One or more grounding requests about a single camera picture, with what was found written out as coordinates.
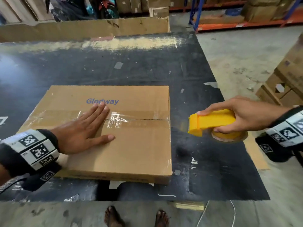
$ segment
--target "person's left hand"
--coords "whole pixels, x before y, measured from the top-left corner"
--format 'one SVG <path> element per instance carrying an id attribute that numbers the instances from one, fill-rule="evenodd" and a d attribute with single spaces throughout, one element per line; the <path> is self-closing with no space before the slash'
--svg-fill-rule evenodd
<path id="1" fill-rule="evenodd" d="M 109 112 L 108 106 L 102 102 L 95 103 L 92 108 L 77 120 L 55 127 L 50 131 L 57 137 L 59 152 L 77 154 L 93 146 L 106 144 L 115 139 L 114 135 L 96 137 L 102 123 Z"/>

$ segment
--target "concrete floor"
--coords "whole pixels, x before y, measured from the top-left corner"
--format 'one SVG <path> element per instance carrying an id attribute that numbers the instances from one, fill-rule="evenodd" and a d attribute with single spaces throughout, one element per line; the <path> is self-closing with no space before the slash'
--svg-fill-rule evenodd
<path id="1" fill-rule="evenodd" d="M 171 14 L 172 31 L 188 31 L 188 13 Z M 303 26 L 234 30 L 198 34 L 223 96 L 255 92 L 295 43 Z M 271 201 L 234 201 L 235 227 L 301 227 L 303 223 L 303 168 L 295 158 L 286 163 L 268 161 L 271 170 L 260 171 Z M 131 226 L 154 226 L 156 211 L 171 217 L 171 226 L 196 226 L 200 212 L 178 210 L 166 202 L 79 202 L 0 203 L 0 227 L 105 226 L 104 212 L 114 204 Z M 233 208 L 229 201 L 210 201 L 199 226 L 231 226 Z"/>

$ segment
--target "white cable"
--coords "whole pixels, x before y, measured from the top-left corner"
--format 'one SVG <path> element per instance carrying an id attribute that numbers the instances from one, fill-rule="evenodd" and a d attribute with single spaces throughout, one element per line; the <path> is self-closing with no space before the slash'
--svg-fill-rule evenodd
<path id="1" fill-rule="evenodd" d="M 232 204 L 232 206 L 233 206 L 233 208 L 234 208 L 234 219 L 233 219 L 233 221 L 232 221 L 232 227 L 234 227 L 235 220 L 236 220 L 236 209 L 235 209 L 235 206 L 234 206 L 233 202 L 232 202 L 231 200 L 229 200 L 229 201 L 230 201 L 230 203 Z M 206 209 L 207 209 L 208 203 L 209 203 L 209 201 L 206 203 L 205 209 L 203 210 L 203 213 L 202 213 L 202 215 L 201 215 L 201 217 L 200 217 L 200 219 L 199 219 L 198 224 L 196 225 L 196 227 L 199 226 L 200 221 L 202 220 L 202 217 L 203 217 L 203 215 L 204 215 L 204 213 L 205 213 L 205 211 L 206 211 Z"/>

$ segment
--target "black tabletop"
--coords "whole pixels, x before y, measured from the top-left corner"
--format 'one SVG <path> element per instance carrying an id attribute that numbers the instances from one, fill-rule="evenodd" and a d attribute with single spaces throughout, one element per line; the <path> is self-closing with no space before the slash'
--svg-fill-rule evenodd
<path id="1" fill-rule="evenodd" d="M 109 189 L 109 181 L 53 178 L 35 192 L 14 185 L 0 200 L 269 199 L 242 142 L 219 143 L 182 128 L 190 114 L 224 100 L 204 84 L 215 81 L 193 33 L 0 44 L 0 139 L 18 131 L 51 85 L 168 85 L 173 169 L 168 186 L 125 182 Z"/>

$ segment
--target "yellow tape dispenser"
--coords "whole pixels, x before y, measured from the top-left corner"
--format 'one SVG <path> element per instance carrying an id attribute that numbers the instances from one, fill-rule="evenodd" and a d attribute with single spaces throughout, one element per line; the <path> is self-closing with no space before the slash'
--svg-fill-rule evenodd
<path id="1" fill-rule="evenodd" d="M 214 132 L 213 128 L 226 126 L 236 121 L 235 114 L 232 110 L 224 109 L 214 111 L 206 116 L 192 114 L 188 118 L 188 133 L 202 137 L 203 131 L 210 131 L 213 138 L 223 142 L 241 141 L 247 137 L 247 132 L 232 132 L 223 134 Z"/>

